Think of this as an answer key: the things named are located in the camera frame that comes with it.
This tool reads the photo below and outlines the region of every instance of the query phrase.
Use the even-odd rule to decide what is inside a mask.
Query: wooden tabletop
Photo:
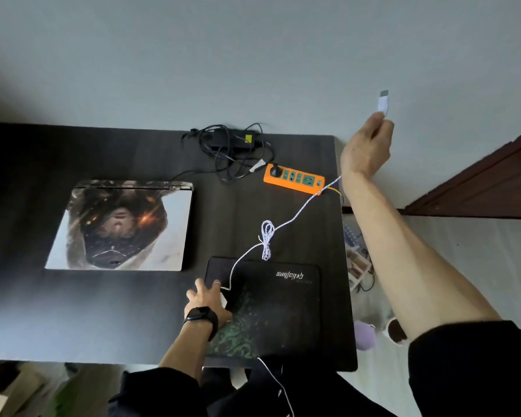
[[[261,223],[292,218],[309,195],[263,182],[258,172],[231,184],[214,174],[193,182],[183,271],[61,271],[44,265],[70,191],[84,179],[168,180],[211,169],[182,132],[0,125],[0,359],[155,364],[183,321],[185,293],[212,256],[239,257]],[[267,134],[275,161],[337,176],[331,136]],[[323,356],[357,368],[339,195],[326,191],[271,240],[272,260],[322,271]],[[248,259],[260,259],[262,249]]]

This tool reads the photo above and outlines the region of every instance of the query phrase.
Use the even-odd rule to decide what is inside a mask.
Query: black shirt
[[[258,361],[247,383],[213,403],[194,378],[177,370],[125,373],[109,415],[393,416],[323,364],[264,362],[272,375]],[[423,416],[521,415],[521,330],[513,322],[432,329],[410,344],[408,364],[409,384]]]

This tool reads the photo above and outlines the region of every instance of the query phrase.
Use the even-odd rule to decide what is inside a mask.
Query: light wooden floor
[[[479,288],[503,318],[521,328],[521,220],[406,220],[417,235]],[[391,312],[378,280],[371,291],[352,296],[352,308],[354,319],[377,327]],[[396,347],[379,334],[376,348],[359,351],[358,359],[358,371],[340,373],[342,377],[400,417],[420,415],[408,385],[407,347]]]

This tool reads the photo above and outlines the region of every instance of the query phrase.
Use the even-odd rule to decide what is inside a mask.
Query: sleeve
[[[444,325],[409,349],[423,417],[521,415],[521,329],[511,321]]]
[[[206,417],[197,381],[168,367],[122,375],[120,392],[108,401],[109,417]]]

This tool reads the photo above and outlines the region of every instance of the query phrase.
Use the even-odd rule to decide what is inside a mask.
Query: person's left arm
[[[189,303],[185,316],[193,308],[208,306],[216,313],[219,327],[232,318],[232,314],[222,307],[218,281],[208,289],[203,280],[198,279],[195,286],[197,292],[187,292]],[[109,401],[108,415],[156,416],[185,412],[186,417],[206,416],[199,380],[211,332],[209,321],[184,323],[157,369],[124,373],[119,394]]]

